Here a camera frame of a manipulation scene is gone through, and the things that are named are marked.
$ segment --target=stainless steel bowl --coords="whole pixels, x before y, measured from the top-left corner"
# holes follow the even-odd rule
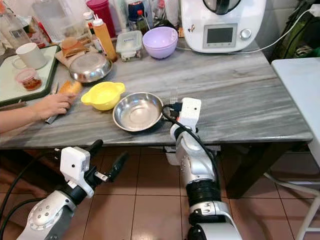
[[[111,69],[112,61],[100,53],[89,52],[73,60],[69,72],[74,80],[91,83],[105,77]]]
[[[119,128],[129,132],[146,130],[161,119],[162,106],[161,99],[152,93],[132,93],[114,107],[113,121]]]

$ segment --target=white mug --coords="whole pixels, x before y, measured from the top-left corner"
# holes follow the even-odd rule
[[[25,67],[40,69],[47,64],[47,59],[34,42],[21,45],[16,49],[15,53],[19,56],[19,58],[12,61],[12,65],[16,69],[24,69]],[[17,61],[23,61],[25,65],[17,65]]]

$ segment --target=cutting board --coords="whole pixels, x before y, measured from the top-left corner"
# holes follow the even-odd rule
[[[21,69],[16,69],[12,65],[12,62],[17,59],[18,56],[14,55],[7,57],[0,66],[0,107],[17,103],[19,100],[29,101],[47,95],[50,92],[58,64],[55,54],[59,50],[60,48],[56,45],[41,49],[48,62],[44,67],[37,70],[37,73],[41,78],[42,85],[34,91],[27,91],[15,80],[15,76],[21,71]]]

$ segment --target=red container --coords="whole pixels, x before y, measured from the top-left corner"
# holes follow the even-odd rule
[[[86,5],[94,11],[94,14],[98,14],[98,17],[103,20],[108,28],[108,32],[111,38],[116,36],[114,22],[112,21],[109,1],[108,0],[89,0]]]

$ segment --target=food processor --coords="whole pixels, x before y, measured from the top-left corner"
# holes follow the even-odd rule
[[[184,37],[200,53],[246,48],[260,29],[266,0],[181,0]]]

